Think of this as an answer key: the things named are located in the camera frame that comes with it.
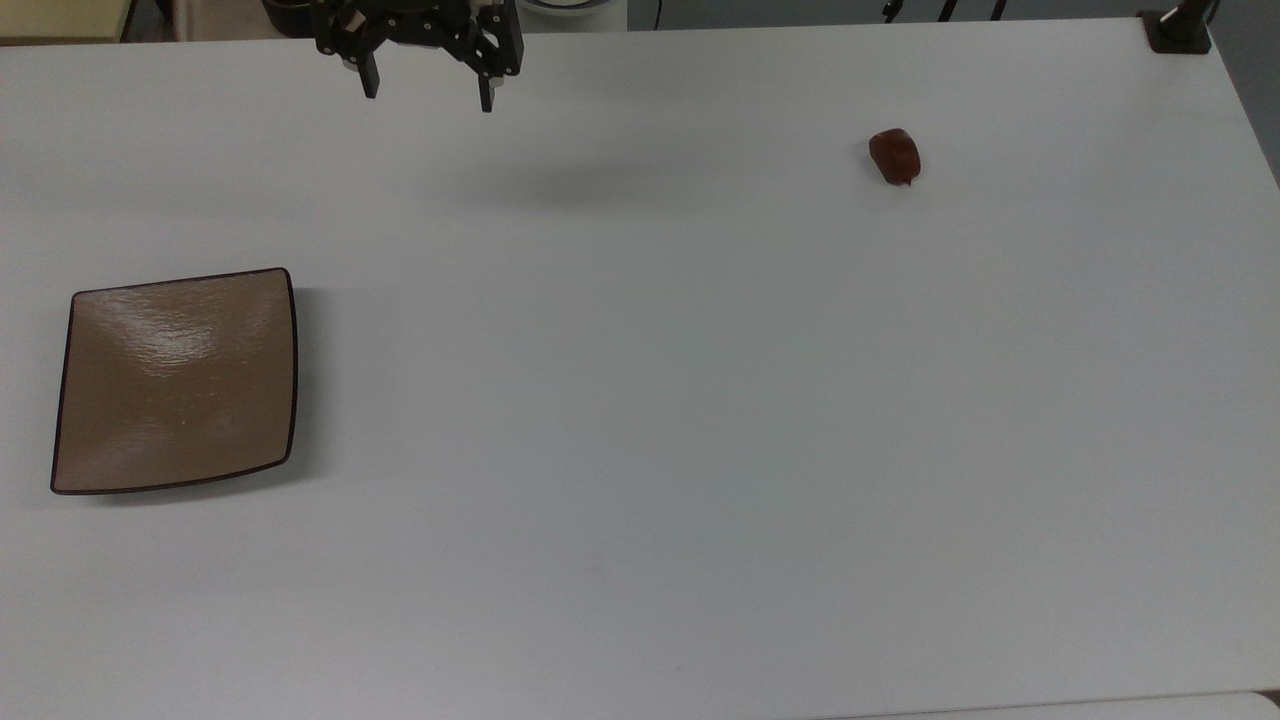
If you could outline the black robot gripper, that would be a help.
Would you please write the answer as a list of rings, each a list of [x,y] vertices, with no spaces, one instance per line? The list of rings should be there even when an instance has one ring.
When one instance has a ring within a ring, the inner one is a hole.
[[[311,1],[320,54],[358,73],[366,99],[380,74],[374,56],[388,42],[435,47],[477,77],[483,113],[493,113],[499,78],[522,70],[524,33],[513,1]]]

